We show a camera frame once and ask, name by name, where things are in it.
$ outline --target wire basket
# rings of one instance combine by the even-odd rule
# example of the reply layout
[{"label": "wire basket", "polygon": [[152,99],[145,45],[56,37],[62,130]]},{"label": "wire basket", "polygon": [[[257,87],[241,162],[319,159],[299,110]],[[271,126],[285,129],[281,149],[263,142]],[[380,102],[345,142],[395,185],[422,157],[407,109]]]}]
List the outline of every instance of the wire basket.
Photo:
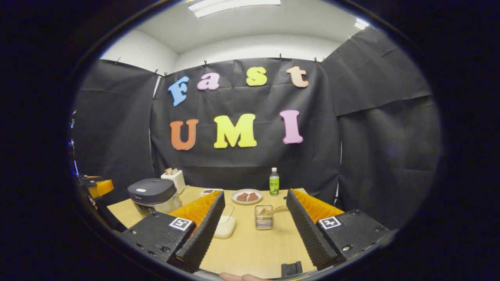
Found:
[{"label": "wire basket", "polygon": [[270,230],[273,228],[274,217],[273,215],[259,215],[262,209],[273,211],[273,205],[262,204],[255,206],[255,228],[258,230]]}]

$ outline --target green tea bottle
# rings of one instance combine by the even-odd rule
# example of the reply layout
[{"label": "green tea bottle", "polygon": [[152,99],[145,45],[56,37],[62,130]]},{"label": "green tea bottle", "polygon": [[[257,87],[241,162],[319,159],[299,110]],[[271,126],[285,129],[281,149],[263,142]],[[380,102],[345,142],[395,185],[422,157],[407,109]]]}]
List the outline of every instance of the green tea bottle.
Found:
[{"label": "green tea bottle", "polygon": [[280,176],[276,172],[277,168],[271,168],[271,175],[269,176],[269,192],[271,195],[278,195],[280,193]]}]

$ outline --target foam letter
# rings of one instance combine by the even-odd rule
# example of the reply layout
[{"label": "foam letter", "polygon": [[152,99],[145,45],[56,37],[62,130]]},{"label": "foam letter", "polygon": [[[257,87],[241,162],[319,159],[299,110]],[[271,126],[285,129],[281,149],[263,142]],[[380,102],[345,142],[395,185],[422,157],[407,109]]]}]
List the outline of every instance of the foam letter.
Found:
[{"label": "foam letter", "polygon": [[266,73],[266,69],[262,66],[260,67],[251,67],[246,71],[246,83],[249,86],[262,86],[268,81],[268,77],[264,74]]},{"label": "foam letter", "polygon": [[283,117],[285,137],[283,142],[285,144],[299,144],[304,138],[299,134],[299,125],[297,124],[297,110],[283,110],[279,113]]},{"label": "foam letter", "polygon": [[224,136],[231,147],[235,147],[239,136],[241,136],[238,142],[239,147],[251,148],[256,146],[257,141],[254,139],[254,119],[254,114],[243,114],[239,117],[236,126],[234,126],[227,115],[215,117],[213,120],[217,123],[217,141],[213,146],[216,149],[225,149],[228,147]]},{"label": "foam letter", "polygon": [[201,80],[197,87],[200,90],[215,90],[219,87],[219,77],[221,77],[218,73],[212,72],[212,73],[207,73],[201,77]]},{"label": "foam letter", "polygon": [[187,76],[184,76],[177,82],[170,85],[170,87],[168,87],[168,90],[170,91],[170,93],[172,93],[174,107],[176,107],[186,99],[186,95],[184,95],[183,93],[188,90],[188,86],[186,86],[186,83],[188,81],[189,78]]},{"label": "foam letter", "polygon": [[286,73],[290,73],[291,76],[291,82],[299,88],[305,88],[309,86],[308,81],[302,80],[302,75],[306,74],[305,70],[301,70],[300,67],[294,66],[292,68],[288,68],[286,70]]},{"label": "foam letter", "polygon": [[196,124],[198,124],[198,119],[189,119],[186,121],[188,127],[188,137],[186,142],[181,141],[181,127],[183,126],[182,121],[173,121],[170,123],[170,141],[172,142],[173,148],[180,151],[186,151],[195,145],[196,141]]}]

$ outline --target table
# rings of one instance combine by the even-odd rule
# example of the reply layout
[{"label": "table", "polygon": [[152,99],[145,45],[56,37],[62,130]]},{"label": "table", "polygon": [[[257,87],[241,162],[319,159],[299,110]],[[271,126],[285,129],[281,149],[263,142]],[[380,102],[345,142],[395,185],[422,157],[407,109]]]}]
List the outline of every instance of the table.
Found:
[{"label": "table", "polygon": [[[188,204],[198,198],[204,188],[188,186],[179,195],[182,203]],[[297,191],[306,193],[303,188]],[[260,278],[281,277],[281,264],[302,263],[304,272],[315,270],[302,242],[290,212],[274,214],[274,226],[269,230],[257,230],[254,222],[254,209],[258,204],[271,204],[273,207],[286,205],[283,199],[288,190],[280,190],[279,195],[271,196],[262,191],[263,198],[256,204],[241,205],[231,200],[234,190],[225,190],[226,207],[223,215],[234,210],[236,228],[228,238],[213,238],[200,268],[214,273],[227,272],[234,275],[252,274]],[[131,199],[108,206],[113,215],[127,228],[138,223],[143,217]]]}]

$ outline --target meat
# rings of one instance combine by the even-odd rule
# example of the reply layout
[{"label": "meat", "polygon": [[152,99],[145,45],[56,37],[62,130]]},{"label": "meat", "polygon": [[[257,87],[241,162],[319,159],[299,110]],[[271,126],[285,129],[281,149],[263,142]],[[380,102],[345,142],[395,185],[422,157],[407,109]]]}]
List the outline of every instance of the meat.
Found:
[{"label": "meat", "polygon": [[248,197],[248,201],[254,201],[257,199],[259,199],[259,197],[257,196],[257,194],[255,194],[255,192],[250,193],[250,196]]},{"label": "meat", "polygon": [[243,192],[242,194],[240,194],[238,197],[236,197],[236,200],[238,201],[241,201],[241,202],[246,202],[247,201],[247,196],[249,194],[246,193],[246,192]]}]

